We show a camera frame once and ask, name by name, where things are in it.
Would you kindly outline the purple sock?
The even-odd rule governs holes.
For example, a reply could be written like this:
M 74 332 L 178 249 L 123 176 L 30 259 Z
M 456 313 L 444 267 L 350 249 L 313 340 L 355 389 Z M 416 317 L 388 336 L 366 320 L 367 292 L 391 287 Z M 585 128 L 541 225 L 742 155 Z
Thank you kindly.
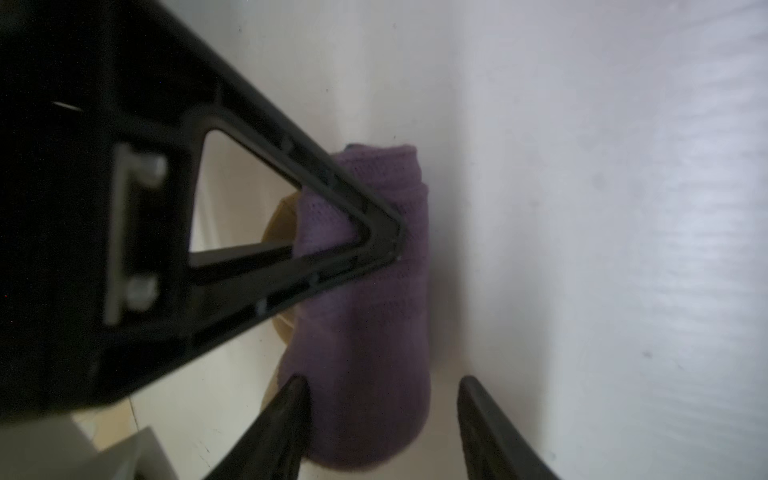
M 410 145 L 354 145 L 335 159 L 402 216 L 403 250 L 296 306 L 277 381 L 308 382 L 311 461 L 367 470 L 406 449 L 429 414 L 428 188 Z

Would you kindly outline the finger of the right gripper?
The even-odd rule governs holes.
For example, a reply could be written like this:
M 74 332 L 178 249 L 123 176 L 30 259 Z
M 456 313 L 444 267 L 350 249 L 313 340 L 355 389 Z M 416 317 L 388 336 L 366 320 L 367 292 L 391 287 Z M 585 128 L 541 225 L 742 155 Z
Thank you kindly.
M 190 249 L 207 134 L 335 206 L 349 240 Z M 156 1 L 1 5 L 1 416 L 117 402 L 395 261 L 402 217 Z

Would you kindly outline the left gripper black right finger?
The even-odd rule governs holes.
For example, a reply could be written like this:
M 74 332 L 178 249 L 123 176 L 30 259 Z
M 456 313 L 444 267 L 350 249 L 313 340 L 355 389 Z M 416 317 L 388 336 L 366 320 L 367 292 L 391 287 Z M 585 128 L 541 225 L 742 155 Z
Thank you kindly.
M 459 383 L 458 422 L 470 480 L 557 480 L 474 376 Z

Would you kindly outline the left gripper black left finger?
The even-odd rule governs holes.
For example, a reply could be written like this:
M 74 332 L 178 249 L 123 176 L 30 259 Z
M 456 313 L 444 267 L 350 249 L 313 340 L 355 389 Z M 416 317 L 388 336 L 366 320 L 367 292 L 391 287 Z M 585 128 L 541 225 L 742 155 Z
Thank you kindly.
M 294 375 L 206 479 L 297 479 L 310 426 L 308 382 Z

